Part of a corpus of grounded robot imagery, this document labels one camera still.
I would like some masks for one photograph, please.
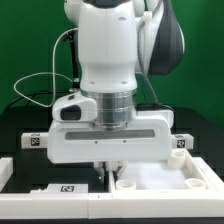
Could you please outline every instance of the green wall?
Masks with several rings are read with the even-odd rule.
[[[53,45],[63,31],[72,28],[63,2],[0,1],[0,112],[17,97],[13,91],[17,79],[52,71]],[[186,53],[172,74],[151,78],[155,90],[162,103],[193,108],[224,130],[224,1],[173,0],[173,5],[185,35]],[[69,44],[61,43],[57,55],[57,72],[71,77]],[[59,89],[68,86],[59,79]],[[37,91],[51,87],[51,82],[42,77],[20,87],[24,92]],[[138,101],[143,102],[141,91]]]

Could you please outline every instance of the black cable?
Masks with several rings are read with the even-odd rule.
[[[56,91],[56,94],[63,94],[63,93],[69,93],[69,92],[68,91]],[[38,92],[25,94],[25,96],[31,97],[33,99],[38,95],[50,95],[50,94],[53,94],[53,92],[51,92],[49,90],[41,90]],[[4,109],[4,112],[9,110],[15,103],[19,102],[20,100],[24,100],[24,99],[25,99],[24,97],[18,97],[16,99],[14,99],[6,106],[6,108]]]
[[[156,15],[156,13],[159,11],[160,6],[162,5],[162,3],[163,3],[163,0],[160,0],[159,3],[158,3],[158,5],[156,6],[156,8],[153,10],[153,12],[152,12],[152,16],[153,16],[153,17],[154,17],[154,16]]]
[[[31,97],[30,97],[30,99],[31,100],[33,100],[34,98],[36,97],[36,95],[32,95]],[[30,100],[27,100],[28,102],[27,102],[27,104],[26,104],[26,107],[28,107],[29,106],[29,104],[30,104]]]
[[[145,71],[144,71],[144,63],[143,63],[142,50],[141,50],[141,34],[142,34],[142,30],[143,30],[144,26],[145,26],[145,22],[143,22],[140,25],[139,30],[138,30],[138,60],[139,60],[139,66],[140,66],[140,69],[141,69],[142,76],[145,80],[145,83],[147,84],[148,89],[150,90],[151,95],[153,97],[154,104],[158,104],[159,102],[158,102],[158,97],[156,95],[156,92],[155,92],[151,82],[149,81],[149,79],[147,77],[147,74],[145,74]]]
[[[73,74],[73,88],[80,88],[80,78],[79,78],[79,71],[78,71],[78,64],[79,59],[78,55],[76,55],[76,51],[78,51],[78,45],[75,43],[77,41],[76,30],[68,32],[64,38],[63,41],[66,42],[67,40],[70,42],[70,50],[71,50],[71,61],[72,61],[72,74]]]
[[[175,110],[167,105],[163,104],[137,104],[136,106],[137,111],[156,111],[156,110],[171,110],[175,113]]]
[[[143,94],[144,101],[145,101],[145,103],[147,103],[147,99],[146,99],[145,91],[144,91],[144,88],[143,88],[143,86],[142,86],[142,80],[138,80],[138,83],[139,83],[141,92],[142,92],[142,94]]]

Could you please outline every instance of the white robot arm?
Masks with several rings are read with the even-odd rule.
[[[65,1],[78,25],[82,79],[80,91],[53,107],[53,163],[168,159],[173,112],[136,109],[135,73],[169,73],[184,42],[170,0],[147,0],[147,7],[143,0]]]

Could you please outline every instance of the white platform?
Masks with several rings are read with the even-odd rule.
[[[0,219],[224,217],[223,182],[201,158],[182,151],[182,170],[166,162],[130,163],[122,178],[133,179],[136,190],[116,190],[110,171],[109,193],[88,193],[87,185],[62,192],[59,183],[30,194],[0,194]],[[188,178],[204,181],[206,189],[186,189]]]

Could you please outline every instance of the white plastic housing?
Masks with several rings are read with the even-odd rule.
[[[69,183],[50,183],[45,190],[30,194],[2,193],[0,219],[4,223],[4,219],[223,217],[223,182],[201,158],[192,158],[183,151],[184,170],[171,170],[166,161],[142,161],[137,166],[130,163],[124,178],[129,179],[128,173],[131,179],[136,176],[136,190],[116,190],[113,172],[109,171],[108,193],[87,193],[87,186],[80,184],[75,184],[79,191],[61,191],[62,187],[74,186]]]
[[[136,18],[137,29],[139,29],[142,22],[145,22],[144,29],[141,35],[141,50],[144,63],[144,71],[147,74],[150,61],[152,58],[152,52],[154,49],[157,33],[164,13],[164,5],[160,6],[160,9],[154,17],[152,12],[145,12],[141,18]],[[141,73],[139,62],[136,63],[136,73]]]
[[[61,111],[70,106],[78,106],[81,109],[80,120],[64,121],[61,119]],[[96,101],[81,95],[80,92],[59,98],[52,110],[54,120],[58,122],[90,122],[97,118]]]
[[[153,134],[148,133],[147,137],[137,136],[138,131],[147,131],[149,127]],[[49,130],[48,158],[53,163],[168,160],[172,141],[166,118],[150,112],[148,116],[145,112],[139,112],[126,128],[126,131],[133,130],[136,132],[136,137],[133,138],[101,138],[95,137],[96,129],[91,124],[77,123],[74,126],[72,123],[54,121]],[[66,137],[67,133],[73,133],[74,137]]]
[[[64,3],[65,14],[76,26],[79,25],[80,5],[82,0],[67,0]]]
[[[132,1],[109,9],[82,2],[79,59],[82,90],[116,93],[137,88],[137,33]]]
[[[8,182],[13,174],[13,159],[1,158],[0,159],[0,192]]]
[[[23,133],[21,136],[22,149],[44,149],[47,148],[48,133]]]
[[[144,0],[132,0],[135,10],[135,16],[141,17],[145,11],[145,2]]]
[[[149,11],[153,11],[158,5],[160,0],[146,0],[146,4]]]

